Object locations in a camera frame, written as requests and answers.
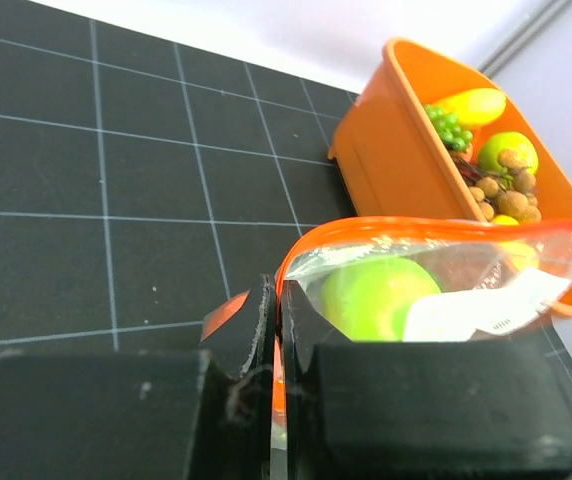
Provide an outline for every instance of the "clear plastic bag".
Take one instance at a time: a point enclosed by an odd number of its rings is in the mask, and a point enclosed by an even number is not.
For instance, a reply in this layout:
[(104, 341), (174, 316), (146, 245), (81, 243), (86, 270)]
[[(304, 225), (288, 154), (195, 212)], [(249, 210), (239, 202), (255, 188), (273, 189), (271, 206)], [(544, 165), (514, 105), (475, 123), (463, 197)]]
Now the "clear plastic bag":
[(306, 237), (284, 262), (278, 288), (297, 280), (353, 341), (508, 335), (562, 297), (572, 304), (572, 222), (503, 227), (362, 217)]

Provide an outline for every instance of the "black tiled surface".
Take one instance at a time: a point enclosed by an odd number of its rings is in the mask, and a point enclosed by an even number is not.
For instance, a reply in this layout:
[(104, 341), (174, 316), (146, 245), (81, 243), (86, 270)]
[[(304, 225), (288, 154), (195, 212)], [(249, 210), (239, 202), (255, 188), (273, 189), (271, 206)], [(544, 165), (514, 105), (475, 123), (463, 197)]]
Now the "black tiled surface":
[(200, 144), (270, 153), (255, 100), (192, 86), (187, 89)]
[(343, 117), (351, 106), (351, 100), (345, 90), (332, 88), (310, 80), (304, 80), (306, 91), (315, 107), (315, 112), (324, 115)]
[(0, 0), (0, 38), (90, 58), (88, 19), (29, 1)]
[(97, 26), (99, 61), (179, 80), (170, 42), (101, 23)]
[(89, 62), (0, 43), (0, 114), (95, 127)]
[(99, 180), (95, 132), (0, 119), (0, 211), (101, 215)]
[(293, 223), (272, 158), (204, 150), (202, 161), (216, 220)]
[(111, 222), (119, 325), (195, 322), (226, 300), (207, 224)]
[(320, 224), (355, 216), (335, 165), (280, 160), (295, 213), (301, 223)]
[[(113, 316), (121, 351), (193, 348), (201, 334), (193, 322), (226, 291), (173, 45), (101, 23), (96, 31), (100, 62), (149, 74), (98, 67), (99, 136), (92, 62), (0, 42), (0, 115), (18, 117), (0, 118), (0, 348), (112, 351)], [(24, 0), (0, 0), (0, 38), (91, 58), (87, 19)], [(253, 97), (245, 65), (179, 51), (195, 84), (190, 107), (235, 294), (275, 272), (298, 229), (258, 104), (231, 95)], [(304, 91), (296, 77), (249, 69), (301, 231), (353, 215), (337, 167), (325, 164), (324, 136), (332, 141), (335, 117), (355, 95), (309, 81)], [(554, 331), (515, 341), (549, 358), (572, 405), (572, 359)]]
[(111, 215), (208, 220), (192, 146), (105, 135), (104, 148)]
[(252, 97), (243, 63), (185, 45), (179, 50), (187, 82)]
[(295, 227), (220, 225), (217, 232), (233, 295), (253, 285), (259, 272), (275, 273), (299, 238)]
[(105, 130), (191, 141), (181, 84), (100, 67)]
[(315, 115), (299, 110), (262, 104), (264, 117), (277, 155), (320, 160), (326, 156), (326, 143)]
[(102, 222), (0, 217), (0, 339), (110, 327)]
[(310, 110), (299, 77), (252, 65), (249, 67), (257, 96), (262, 100)]

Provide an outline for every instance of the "green grapes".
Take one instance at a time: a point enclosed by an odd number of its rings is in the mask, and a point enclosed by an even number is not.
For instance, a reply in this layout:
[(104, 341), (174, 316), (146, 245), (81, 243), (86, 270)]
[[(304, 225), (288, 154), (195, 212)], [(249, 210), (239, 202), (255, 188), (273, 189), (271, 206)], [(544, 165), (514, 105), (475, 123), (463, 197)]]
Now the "green grapes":
[(424, 111), (448, 150), (456, 152), (468, 150), (473, 141), (473, 133), (462, 129), (457, 114), (446, 113), (441, 107), (431, 105), (424, 105)]

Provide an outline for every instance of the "orange plastic bin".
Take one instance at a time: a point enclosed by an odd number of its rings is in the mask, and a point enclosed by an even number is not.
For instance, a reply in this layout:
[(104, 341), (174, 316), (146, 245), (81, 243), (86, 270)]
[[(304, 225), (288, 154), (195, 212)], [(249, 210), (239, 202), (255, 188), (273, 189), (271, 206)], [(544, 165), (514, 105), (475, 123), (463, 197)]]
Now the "orange plastic bin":
[[(328, 152), (359, 215), (484, 221), (423, 108), (484, 87), (499, 89), (478, 71), (413, 42), (388, 42), (382, 63), (340, 123)], [(537, 150), (543, 218), (572, 219), (572, 184), (510, 99), (503, 115), (477, 133), (473, 149), (505, 131), (524, 134)], [(572, 289), (554, 310), (572, 317)]]

